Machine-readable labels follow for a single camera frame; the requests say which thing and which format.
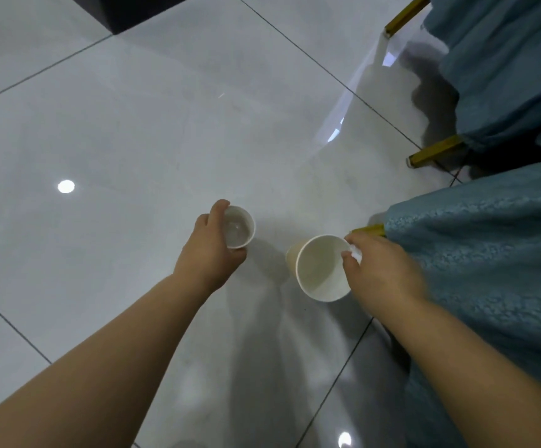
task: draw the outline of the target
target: black cabinet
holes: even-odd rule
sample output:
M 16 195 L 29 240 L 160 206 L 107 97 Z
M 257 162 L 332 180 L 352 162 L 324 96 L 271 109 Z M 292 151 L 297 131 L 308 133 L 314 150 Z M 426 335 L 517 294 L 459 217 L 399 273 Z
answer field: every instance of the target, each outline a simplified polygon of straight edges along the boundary
M 114 35 L 185 0 L 74 0 Z

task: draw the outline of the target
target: paper cup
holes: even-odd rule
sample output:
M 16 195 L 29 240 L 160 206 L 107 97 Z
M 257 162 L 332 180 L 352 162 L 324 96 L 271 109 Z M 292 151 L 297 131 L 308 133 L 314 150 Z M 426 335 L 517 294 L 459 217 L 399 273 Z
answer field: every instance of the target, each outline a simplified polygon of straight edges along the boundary
M 341 252 L 349 244 L 338 236 L 323 234 L 303 240 L 287 251 L 287 266 L 301 289 L 317 301 L 337 301 L 350 291 Z
M 225 210 L 222 228 L 228 248 L 244 248 L 254 238 L 256 222 L 244 208 L 229 206 Z

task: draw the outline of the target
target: hand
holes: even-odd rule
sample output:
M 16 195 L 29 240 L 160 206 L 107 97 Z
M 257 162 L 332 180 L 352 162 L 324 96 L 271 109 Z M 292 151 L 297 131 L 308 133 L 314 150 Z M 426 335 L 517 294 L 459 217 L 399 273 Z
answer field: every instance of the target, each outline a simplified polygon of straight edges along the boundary
M 353 295 L 372 316 L 388 325 L 398 312 L 426 298 L 422 270 L 400 245 L 367 233 L 351 233 L 345 240 L 362 252 L 358 263 L 343 251 L 343 269 Z
M 227 248 L 222 229 L 227 207 L 229 202 L 220 199 L 210 214 L 198 217 L 173 271 L 177 279 L 201 293 L 204 300 L 227 282 L 247 256 L 245 248 Z

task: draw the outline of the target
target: glossy floor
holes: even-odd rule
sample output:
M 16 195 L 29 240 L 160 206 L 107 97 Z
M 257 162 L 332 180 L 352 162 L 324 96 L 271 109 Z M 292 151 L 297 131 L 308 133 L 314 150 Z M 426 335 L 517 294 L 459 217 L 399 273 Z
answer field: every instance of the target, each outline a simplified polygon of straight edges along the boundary
M 440 125 L 434 112 L 422 118 L 413 67 L 398 67 L 396 52 L 378 66 L 398 89 L 388 101 L 365 72 L 364 91 L 345 82 L 372 44 L 372 62 L 384 63 L 395 46 L 433 43 L 419 22 L 406 27 L 407 42 L 381 39 L 407 1 L 187 0 L 107 37 L 67 1 L 33 0 L 41 21 L 56 18 L 48 22 L 72 25 L 65 37 L 81 38 L 55 48 L 57 29 L 0 11 L 1 26 L 35 28 L 15 40 L 0 30 L 0 400 L 169 273 L 194 219 L 228 198 L 256 217 L 257 237 L 187 331 L 137 444 L 335 446 L 341 429 L 371 440 L 375 426 L 344 417 L 356 409 L 390 421 L 392 432 L 381 425 L 376 437 L 400 444 L 400 412 L 371 396 L 382 385 L 348 372 L 355 362 L 372 374 L 394 367 L 368 317 L 348 298 L 310 300 L 284 254 L 452 182 L 405 166 L 428 126 Z M 310 6 L 304 20 L 275 16 L 290 3 Z M 330 22 L 324 3 L 338 12 Z M 364 11 L 376 27 L 357 28 Z M 434 69 L 439 55 L 426 56 Z M 364 352 L 371 360 L 356 360 Z M 390 376 L 400 393 L 401 377 L 381 380 Z M 368 401 L 336 394 L 358 385 Z

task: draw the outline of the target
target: chair leg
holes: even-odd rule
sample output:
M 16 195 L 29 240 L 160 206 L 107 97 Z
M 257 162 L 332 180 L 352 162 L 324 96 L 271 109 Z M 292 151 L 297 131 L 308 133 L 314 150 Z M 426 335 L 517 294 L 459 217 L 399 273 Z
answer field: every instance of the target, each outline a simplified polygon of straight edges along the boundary
M 354 229 L 352 232 L 367 232 L 374 236 L 386 237 L 385 226 L 380 223 L 379 225 L 364 226 L 363 228 Z
M 386 37 L 392 37 L 403 25 L 413 19 L 422 9 L 428 6 L 430 0 L 413 0 L 385 27 Z
M 407 166 L 410 168 L 419 168 L 430 162 L 438 160 L 440 157 L 452 152 L 463 144 L 459 135 L 453 135 L 446 140 L 434 143 L 432 146 L 425 147 L 419 152 L 410 155 L 407 158 Z

